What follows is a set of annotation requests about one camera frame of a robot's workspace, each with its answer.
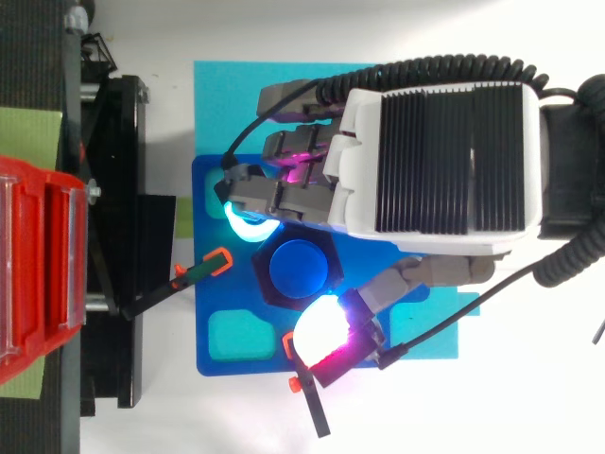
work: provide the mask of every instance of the clear plastic lid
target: clear plastic lid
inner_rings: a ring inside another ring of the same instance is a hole
[[[86,255],[88,245],[88,198],[84,189],[69,191],[69,244],[67,262],[67,328],[86,317]]]
[[[19,180],[0,175],[0,360],[16,353],[12,338],[12,190]]]

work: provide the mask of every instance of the black hexagon holder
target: black hexagon holder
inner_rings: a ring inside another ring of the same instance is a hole
[[[312,295],[303,298],[290,298],[284,295],[273,285],[269,273],[269,265],[273,254],[280,246],[295,239],[302,239],[315,244],[321,249],[328,262],[328,275],[323,286]],[[332,234],[296,224],[286,224],[281,227],[281,230],[267,238],[252,255],[251,261],[265,302],[271,306],[285,309],[304,311],[321,295],[338,287],[344,279]]]

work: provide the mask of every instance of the orange clip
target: orange clip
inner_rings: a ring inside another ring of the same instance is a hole
[[[220,248],[214,249],[211,253],[207,253],[206,255],[204,255],[204,262],[206,260],[210,260],[212,257],[219,255],[220,253],[222,253],[225,256],[225,258],[227,259],[227,263],[225,265],[223,265],[222,267],[220,267],[218,270],[213,271],[210,274],[213,277],[217,277],[219,274],[221,274],[222,272],[228,270],[230,267],[233,266],[233,256],[231,255],[231,253],[229,251],[227,251],[222,246]]]
[[[284,344],[285,355],[288,359],[292,360],[292,352],[290,351],[290,344],[288,341],[294,337],[294,331],[290,331],[289,333],[285,333],[282,337],[282,343]]]
[[[299,393],[303,389],[303,385],[301,385],[301,381],[296,376],[293,376],[292,378],[290,378],[287,381],[287,384],[290,385],[290,390],[293,393]]]
[[[180,263],[177,263],[174,266],[174,272],[177,275],[177,277],[181,277],[187,272],[187,268],[183,268]]]

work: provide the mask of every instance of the metal rod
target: metal rod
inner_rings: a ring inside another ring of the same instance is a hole
[[[89,293],[86,295],[86,312],[108,312],[110,310],[105,295]]]
[[[98,83],[82,83],[79,87],[80,102],[95,102],[98,89]]]

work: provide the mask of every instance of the red plastic container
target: red plastic container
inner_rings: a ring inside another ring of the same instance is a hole
[[[80,329],[87,210],[77,178],[0,157],[0,384]]]

